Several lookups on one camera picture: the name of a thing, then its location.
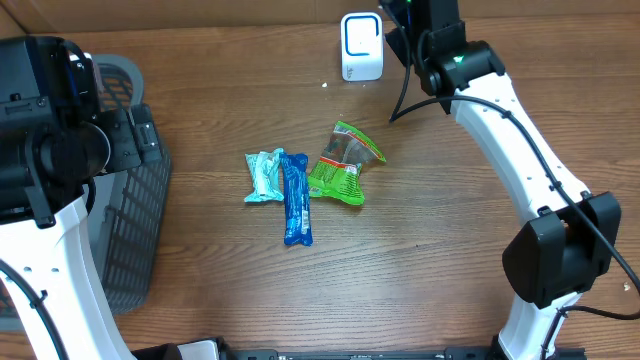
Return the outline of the teal packet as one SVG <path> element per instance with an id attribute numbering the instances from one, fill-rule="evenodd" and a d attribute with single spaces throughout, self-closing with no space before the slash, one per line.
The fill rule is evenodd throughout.
<path id="1" fill-rule="evenodd" d="M 245 203 L 284 200 L 279 184 L 279 167 L 283 154 L 284 150 L 277 148 L 272 152 L 261 151 L 245 155 L 253 184 L 253 192 L 245 197 Z"/>

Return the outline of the blue snack packet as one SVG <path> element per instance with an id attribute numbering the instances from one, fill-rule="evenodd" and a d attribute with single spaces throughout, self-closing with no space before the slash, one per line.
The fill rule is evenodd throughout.
<path id="1" fill-rule="evenodd" d="M 313 244 L 307 165 L 308 156 L 303 153 L 284 153 L 281 157 L 287 246 Z"/>

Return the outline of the green snack packet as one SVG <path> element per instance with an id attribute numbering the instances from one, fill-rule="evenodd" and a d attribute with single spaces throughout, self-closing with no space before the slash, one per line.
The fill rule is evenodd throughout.
<path id="1" fill-rule="evenodd" d="M 338 121 L 318 162 L 308 175 L 310 196 L 329 197 L 360 206 L 365 196 L 360 186 L 362 167 L 372 161 L 385 162 L 378 146 L 362 131 Z"/>

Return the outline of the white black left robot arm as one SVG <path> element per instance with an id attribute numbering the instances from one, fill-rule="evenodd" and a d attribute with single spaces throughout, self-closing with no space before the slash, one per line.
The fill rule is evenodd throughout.
<path id="1" fill-rule="evenodd" d="M 138 67 L 56 36 L 1 43 L 1 280 L 40 359 L 216 359 L 214 339 L 130 350 L 90 249 L 98 176 L 160 161 Z"/>

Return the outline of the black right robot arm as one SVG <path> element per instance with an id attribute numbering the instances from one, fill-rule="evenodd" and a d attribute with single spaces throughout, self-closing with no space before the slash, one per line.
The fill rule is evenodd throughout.
<path id="1" fill-rule="evenodd" d="M 521 229 L 502 266 L 515 292 L 489 359 L 582 359 L 559 349 L 570 311 L 610 266 L 621 209 L 594 195 L 564 166 L 515 93 L 506 67 L 485 41 L 470 41 L 455 1 L 381 0 L 395 24 L 387 42 L 420 79 L 430 103 L 452 115 L 480 146 L 514 204 Z"/>

